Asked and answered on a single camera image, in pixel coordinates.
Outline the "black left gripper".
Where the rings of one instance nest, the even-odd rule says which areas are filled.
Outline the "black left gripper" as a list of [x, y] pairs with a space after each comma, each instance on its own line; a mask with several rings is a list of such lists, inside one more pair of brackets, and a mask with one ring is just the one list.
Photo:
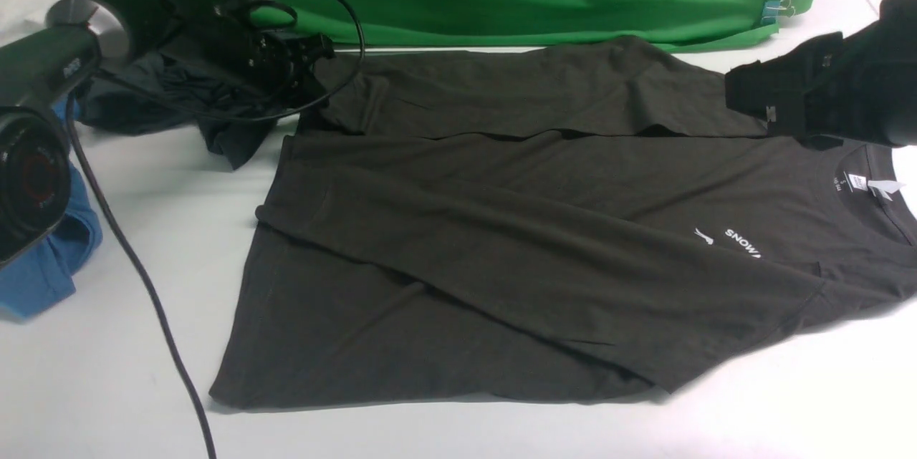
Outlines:
[[334, 59], [335, 46], [325, 34], [288, 44], [231, 16], [207, 15], [181, 23], [161, 44], [161, 54], [232, 87], [281, 91], [269, 109], [296, 109], [319, 97], [319, 81], [302, 65]]

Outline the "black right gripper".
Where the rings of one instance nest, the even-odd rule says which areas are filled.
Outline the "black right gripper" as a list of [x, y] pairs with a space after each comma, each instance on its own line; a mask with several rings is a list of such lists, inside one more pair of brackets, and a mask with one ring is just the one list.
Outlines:
[[890, 145], [865, 110], [868, 65], [885, 51], [878, 31], [816, 36], [767, 63], [725, 74], [725, 106], [767, 120], [767, 136]]

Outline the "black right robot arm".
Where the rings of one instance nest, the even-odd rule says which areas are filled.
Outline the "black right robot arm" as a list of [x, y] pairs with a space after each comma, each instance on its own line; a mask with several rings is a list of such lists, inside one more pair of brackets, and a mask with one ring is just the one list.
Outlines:
[[877, 21], [855, 34], [819, 35], [730, 70], [725, 104], [770, 137], [914, 145], [916, 0], [882, 0]]

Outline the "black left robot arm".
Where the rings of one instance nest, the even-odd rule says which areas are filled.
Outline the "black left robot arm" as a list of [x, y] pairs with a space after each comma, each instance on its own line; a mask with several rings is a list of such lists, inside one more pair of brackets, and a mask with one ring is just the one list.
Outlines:
[[2, 264], [44, 240], [69, 195], [69, 138], [54, 106], [80, 84], [151, 52], [212, 77], [256, 112], [307, 110], [330, 91], [312, 67], [334, 57], [325, 34], [289, 38], [250, 12], [272, 0], [59, 0], [46, 28], [2, 48]]

